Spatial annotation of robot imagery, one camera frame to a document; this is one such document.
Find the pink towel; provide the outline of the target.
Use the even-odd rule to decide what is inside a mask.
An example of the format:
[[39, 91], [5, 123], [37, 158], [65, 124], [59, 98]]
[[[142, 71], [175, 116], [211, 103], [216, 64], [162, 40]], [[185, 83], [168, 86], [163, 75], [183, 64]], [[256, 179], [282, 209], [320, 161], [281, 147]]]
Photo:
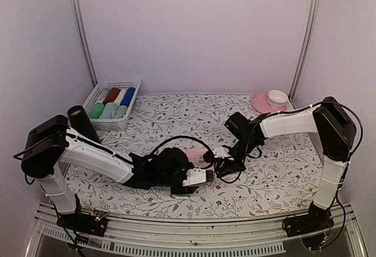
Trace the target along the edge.
[[206, 149], [187, 149], [186, 155], [195, 168], [204, 169], [209, 166], [209, 163], [203, 159], [206, 152]]

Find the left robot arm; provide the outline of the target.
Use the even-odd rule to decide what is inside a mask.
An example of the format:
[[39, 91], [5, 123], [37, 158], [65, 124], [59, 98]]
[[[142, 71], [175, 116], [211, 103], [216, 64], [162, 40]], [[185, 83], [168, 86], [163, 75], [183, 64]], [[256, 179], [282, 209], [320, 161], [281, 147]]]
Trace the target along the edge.
[[160, 185], [170, 187], [174, 194], [191, 194], [207, 181], [205, 170], [195, 168], [179, 148], [166, 148], [158, 155], [121, 155], [80, 134], [63, 115], [31, 130], [25, 149], [14, 158], [21, 162], [26, 176], [39, 182], [58, 213], [75, 230], [87, 225], [87, 217], [58, 168], [60, 162], [97, 172], [130, 188]]

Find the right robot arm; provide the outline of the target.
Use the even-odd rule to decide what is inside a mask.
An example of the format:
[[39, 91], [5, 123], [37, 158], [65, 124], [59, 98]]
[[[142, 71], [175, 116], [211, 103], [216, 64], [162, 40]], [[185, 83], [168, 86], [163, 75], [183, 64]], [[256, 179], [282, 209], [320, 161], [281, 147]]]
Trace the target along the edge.
[[237, 139], [236, 144], [214, 150], [214, 155], [231, 167], [229, 171], [220, 171], [218, 177], [244, 171], [246, 157], [267, 139], [298, 133], [318, 135], [323, 151], [323, 171], [309, 214], [303, 222], [308, 231], [316, 231], [327, 220], [356, 150], [353, 143], [357, 128], [349, 117], [351, 112], [331, 96], [304, 108], [264, 113], [254, 119], [236, 112], [224, 124]]

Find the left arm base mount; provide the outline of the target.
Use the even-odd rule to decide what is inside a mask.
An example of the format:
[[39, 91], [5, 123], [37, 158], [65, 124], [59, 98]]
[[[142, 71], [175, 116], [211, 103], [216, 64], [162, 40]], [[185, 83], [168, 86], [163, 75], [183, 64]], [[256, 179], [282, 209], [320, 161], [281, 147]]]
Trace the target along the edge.
[[72, 213], [63, 215], [58, 213], [57, 225], [74, 232], [104, 237], [108, 220], [106, 218], [98, 220], [91, 214]]

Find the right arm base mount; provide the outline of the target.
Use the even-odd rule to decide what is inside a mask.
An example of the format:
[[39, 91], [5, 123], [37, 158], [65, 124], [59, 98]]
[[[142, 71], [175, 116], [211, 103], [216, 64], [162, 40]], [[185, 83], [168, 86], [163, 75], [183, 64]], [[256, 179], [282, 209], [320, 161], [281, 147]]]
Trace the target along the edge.
[[303, 247], [312, 252], [321, 251], [332, 245], [342, 234], [345, 222], [345, 207], [340, 204], [343, 221], [338, 234], [333, 238], [334, 219], [330, 211], [309, 210], [305, 215], [289, 215], [282, 221], [282, 229], [288, 237], [301, 236], [308, 233], [320, 231], [316, 235], [301, 238]]

